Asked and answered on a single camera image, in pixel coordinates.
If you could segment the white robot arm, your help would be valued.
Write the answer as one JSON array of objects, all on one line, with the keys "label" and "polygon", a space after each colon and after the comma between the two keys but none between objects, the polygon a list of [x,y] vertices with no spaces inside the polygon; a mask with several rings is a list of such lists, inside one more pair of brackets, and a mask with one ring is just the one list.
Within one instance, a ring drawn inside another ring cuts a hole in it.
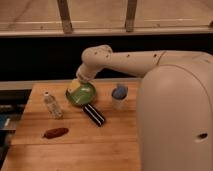
[{"label": "white robot arm", "polygon": [[200,51],[82,53],[77,79],[108,68],[140,79],[136,116],[142,171],[213,171],[213,55]]}]

